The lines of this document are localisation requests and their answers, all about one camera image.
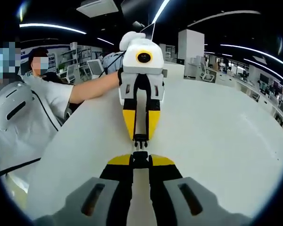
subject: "ceiling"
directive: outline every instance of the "ceiling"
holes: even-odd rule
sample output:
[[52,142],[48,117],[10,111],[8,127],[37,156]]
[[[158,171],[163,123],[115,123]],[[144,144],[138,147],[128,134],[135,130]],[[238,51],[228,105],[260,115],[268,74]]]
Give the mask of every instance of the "ceiling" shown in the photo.
[[[152,21],[163,2],[163,0],[131,1],[140,4],[133,15],[144,25]],[[20,34],[22,48],[35,45],[35,42],[27,40],[55,38],[58,40],[50,40],[46,43],[77,41],[79,44],[117,51],[122,36],[132,30],[132,22],[128,22],[122,13],[123,0],[114,0],[119,12],[95,18],[88,18],[76,11],[81,4],[80,0],[68,1],[67,4],[61,0],[26,2],[28,7],[22,23],[58,24],[87,34],[52,28],[22,28]],[[178,32],[191,29],[205,34],[205,43],[208,44],[205,46],[205,51],[230,54],[233,56],[231,59],[241,62],[244,62],[244,58],[256,61],[252,56],[262,56],[248,50],[220,46],[220,44],[232,44],[257,49],[283,61],[283,1],[279,0],[275,4],[275,2],[244,0],[239,3],[230,0],[170,0],[157,21],[154,41],[177,46]],[[226,15],[188,26],[208,16],[235,10],[255,10],[260,14]],[[108,40],[115,45],[112,46],[97,38]],[[282,51],[279,53],[280,43],[282,43]],[[267,57],[266,62],[267,67],[283,75],[283,65]]]

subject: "white shirt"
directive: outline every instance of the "white shirt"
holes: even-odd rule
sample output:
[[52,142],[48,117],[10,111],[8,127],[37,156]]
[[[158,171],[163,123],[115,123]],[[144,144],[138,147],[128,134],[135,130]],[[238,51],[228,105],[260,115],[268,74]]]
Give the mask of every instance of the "white shirt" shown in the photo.
[[[44,81],[34,76],[23,76],[22,79],[39,96],[52,123],[59,129],[61,126],[56,116],[64,118],[73,86]],[[42,157],[46,146],[57,133],[45,110],[33,94],[32,107],[27,114],[7,131],[0,131],[0,171]],[[24,181],[24,189],[28,188],[31,168],[32,165],[12,172],[12,175]]]

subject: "white camera housing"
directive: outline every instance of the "white camera housing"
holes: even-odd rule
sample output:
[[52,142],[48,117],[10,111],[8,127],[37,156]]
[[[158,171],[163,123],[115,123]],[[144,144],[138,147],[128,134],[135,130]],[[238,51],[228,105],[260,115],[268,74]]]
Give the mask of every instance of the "white camera housing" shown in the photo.
[[32,99],[30,86],[21,81],[0,84],[0,130],[6,131],[10,124],[23,117],[29,111]]
[[[142,63],[139,54],[150,55],[150,61]],[[161,74],[164,58],[161,48],[149,39],[133,39],[127,48],[123,59],[125,73]]]

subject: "camera lens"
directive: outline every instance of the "camera lens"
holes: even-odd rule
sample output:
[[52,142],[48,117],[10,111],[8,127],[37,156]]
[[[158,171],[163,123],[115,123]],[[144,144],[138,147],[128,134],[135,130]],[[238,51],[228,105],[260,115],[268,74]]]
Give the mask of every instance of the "camera lens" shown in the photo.
[[148,53],[140,53],[137,59],[141,63],[147,63],[151,60],[151,56]]

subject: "black strap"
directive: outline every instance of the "black strap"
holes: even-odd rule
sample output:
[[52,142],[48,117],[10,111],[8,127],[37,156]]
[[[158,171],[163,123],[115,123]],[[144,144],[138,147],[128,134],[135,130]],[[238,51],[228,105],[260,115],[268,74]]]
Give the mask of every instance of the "black strap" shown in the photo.
[[46,113],[46,115],[47,115],[47,117],[48,117],[49,121],[51,122],[51,124],[53,125],[53,127],[56,129],[56,131],[58,131],[58,128],[55,126],[55,124],[53,124],[53,122],[52,122],[51,118],[50,118],[50,117],[49,117],[49,115],[47,114],[47,111],[45,110],[45,107],[44,107],[44,105],[43,105],[42,101],[40,100],[40,98],[39,98],[38,94],[36,94],[33,90],[32,90],[32,93],[33,93],[33,94],[35,94],[35,95],[37,96],[37,98],[39,99],[39,102],[40,102],[40,104],[41,104],[41,106],[42,106],[42,108],[43,108],[44,112]]
[[22,164],[20,164],[20,165],[12,166],[12,167],[9,167],[9,168],[7,168],[7,169],[1,170],[1,171],[0,171],[0,177],[3,176],[3,175],[5,175],[5,174],[7,174],[7,173],[10,173],[11,171],[17,170],[17,169],[22,168],[22,167],[24,167],[24,166],[27,166],[27,165],[33,164],[33,163],[35,163],[35,162],[37,162],[37,161],[40,161],[40,159],[41,159],[41,158],[34,159],[34,160],[31,160],[31,161],[24,162],[24,163],[22,163]]
[[107,71],[108,71],[108,68],[112,65],[112,64],[114,64],[114,62],[115,61],[117,61],[120,57],[122,57],[124,54],[125,54],[125,52],[123,52],[121,55],[119,55],[119,57],[118,58],[116,58],[106,69],[107,69]]
[[[49,121],[51,122],[51,124],[53,125],[53,127],[56,129],[56,131],[58,131],[58,128],[55,126],[55,124],[53,124],[51,118],[50,118],[49,115],[47,114],[47,111],[45,110],[45,107],[44,107],[42,101],[40,100],[39,96],[38,96],[33,90],[32,90],[32,93],[37,96],[37,98],[39,99],[39,102],[40,102],[40,104],[42,105],[42,108],[43,108],[44,112],[46,113],[46,115],[47,115]],[[22,167],[24,167],[24,166],[30,165],[30,164],[32,164],[32,163],[35,163],[35,162],[39,161],[40,159],[41,159],[41,158],[38,158],[38,159],[35,159],[35,160],[31,160],[31,161],[27,161],[27,162],[24,162],[24,163],[22,163],[22,164],[20,164],[20,165],[12,166],[12,167],[9,167],[9,168],[7,168],[7,169],[1,170],[1,171],[0,171],[0,177],[3,176],[3,175],[5,175],[5,174],[7,174],[7,173],[10,173],[11,171],[14,171],[14,170],[17,170],[17,169],[22,168]]]

